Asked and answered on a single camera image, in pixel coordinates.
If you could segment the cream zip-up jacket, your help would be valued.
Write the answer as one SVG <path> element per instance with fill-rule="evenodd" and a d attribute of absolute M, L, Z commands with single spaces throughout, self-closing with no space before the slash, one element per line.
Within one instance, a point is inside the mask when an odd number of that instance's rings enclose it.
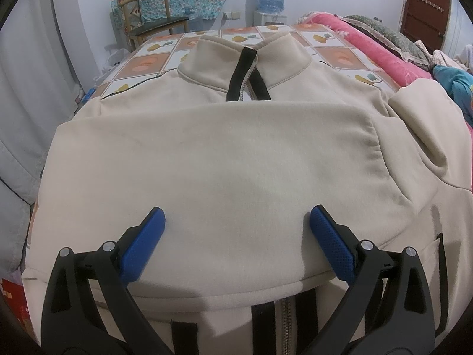
<path fill-rule="evenodd" d="M 200 38 L 55 132 L 22 275 L 40 345 L 59 250 L 95 251 L 158 207 L 163 235 L 127 289 L 170 354 L 308 354 L 348 288 L 310 229 L 318 205 L 361 241 L 417 251 L 436 347 L 472 302 L 460 108 L 431 79 L 388 95 L 289 34 Z"/>

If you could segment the pink floral blanket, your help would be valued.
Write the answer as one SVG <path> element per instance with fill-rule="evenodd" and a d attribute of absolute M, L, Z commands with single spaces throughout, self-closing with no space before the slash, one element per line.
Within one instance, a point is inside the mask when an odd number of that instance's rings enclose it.
<path fill-rule="evenodd" d="M 350 26 L 350 24 L 342 21 L 341 18 L 342 17 L 331 13 L 312 12 L 303 18 L 300 18 L 298 23 L 306 27 L 309 25 L 321 24 L 336 32 L 338 35 L 341 35 L 344 40 L 358 48 L 372 62 L 374 62 L 374 64 L 383 69 L 383 71 L 385 71 L 400 87 L 405 87 L 419 78 L 434 79 L 432 71 L 437 65 L 461 69 L 472 75 L 471 69 L 459 64 L 440 50 L 435 50 L 433 52 L 428 51 L 423 42 L 417 40 L 414 44 L 422 50 L 429 61 L 430 71 L 425 71 L 420 67 L 413 65 L 411 62 L 403 61 L 372 38 Z"/>

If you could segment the teal blue garment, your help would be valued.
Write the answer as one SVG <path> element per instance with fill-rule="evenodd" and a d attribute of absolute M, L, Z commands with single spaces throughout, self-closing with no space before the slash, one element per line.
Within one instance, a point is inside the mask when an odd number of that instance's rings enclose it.
<path fill-rule="evenodd" d="M 432 75 L 459 106 L 464 119 L 472 127 L 472 75 L 461 69 L 440 65 L 433 68 Z"/>

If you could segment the white plastic bag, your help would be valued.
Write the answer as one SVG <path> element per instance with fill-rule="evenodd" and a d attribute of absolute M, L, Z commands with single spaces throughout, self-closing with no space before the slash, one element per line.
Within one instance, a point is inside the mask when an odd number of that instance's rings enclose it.
<path fill-rule="evenodd" d="M 113 51 L 108 56 L 106 62 L 102 65 L 100 76 L 107 75 L 109 72 L 111 72 L 115 67 L 121 64 L 121 62 L 123 62 L 129 56 L 129 54 L 129 50 L 125 48 Z"/>

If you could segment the patterned checkered bed sheet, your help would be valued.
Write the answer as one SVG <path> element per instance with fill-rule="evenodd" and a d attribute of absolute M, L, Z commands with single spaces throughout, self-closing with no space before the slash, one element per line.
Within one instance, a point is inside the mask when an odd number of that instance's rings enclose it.
<path fill-rule="evenodd" d="M 254 46 L 280 32 L 290 33 L 313 59 L 324 62 L 344 75 L 386 92 L 394 93 L 400 88 L 366 52 L 359 50 L 328 27 L 320 24 L 266 25 L 150 38 L 118 64 L 90 96 L 107 97 L 177 68 L 203 35 L 224 38 L 244 46 Z"/>

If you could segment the grey-green quilt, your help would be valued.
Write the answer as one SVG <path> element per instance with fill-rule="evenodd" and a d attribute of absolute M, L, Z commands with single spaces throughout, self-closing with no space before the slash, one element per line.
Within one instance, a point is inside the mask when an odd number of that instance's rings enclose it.
<path fill-rule="evenodd" d="M 342 17 L 341 20 L 372 38 L 403 61 L 411 62 L 425 71 L 430 71 L 429 61 L 425 54 L 402 33 L 385 27 L 379 21 L 361 15 L 348 15 Z"/>

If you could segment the wooden chair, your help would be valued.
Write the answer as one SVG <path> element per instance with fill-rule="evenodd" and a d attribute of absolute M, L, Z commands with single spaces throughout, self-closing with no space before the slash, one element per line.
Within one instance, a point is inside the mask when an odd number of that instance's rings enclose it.
<path fill-rule="evenodd" d="M 189 32 L 188 16 L 171 13 L 170 0 L 117 0 L 124 32 L 131 47 L 136 49 L 147 38 L 161 32 L 174 34 L 181 28 Z"/>

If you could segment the brown wooden door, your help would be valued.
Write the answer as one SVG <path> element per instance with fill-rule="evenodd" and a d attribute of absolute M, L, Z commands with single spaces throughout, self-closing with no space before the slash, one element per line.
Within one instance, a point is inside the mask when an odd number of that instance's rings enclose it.
<path fill-rule="evenodd" d="M 451 0 L 405 0 L 401 33 L 410 41 L 421 40 L 428 51 L 444 43 Z"/>

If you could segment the white water dispenser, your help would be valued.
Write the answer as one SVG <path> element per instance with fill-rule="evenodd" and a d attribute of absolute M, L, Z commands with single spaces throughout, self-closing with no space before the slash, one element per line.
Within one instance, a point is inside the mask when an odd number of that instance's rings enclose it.
<path fill-rule="evenodd" d="M 285 14 L 271 14 L 255 10 L 253 12 L 252 23 L 255 27 L 286 25 L 287 16 Z"/>

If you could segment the wall power socket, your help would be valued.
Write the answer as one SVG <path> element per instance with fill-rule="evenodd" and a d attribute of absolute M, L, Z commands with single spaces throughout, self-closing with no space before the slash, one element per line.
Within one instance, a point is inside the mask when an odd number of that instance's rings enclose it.
<path fill-rule="evenodd" d="M 240 11 L 227 11 L 223 13 L 223 18 L 226 20 L 238 20 L 241 18 Z"/>

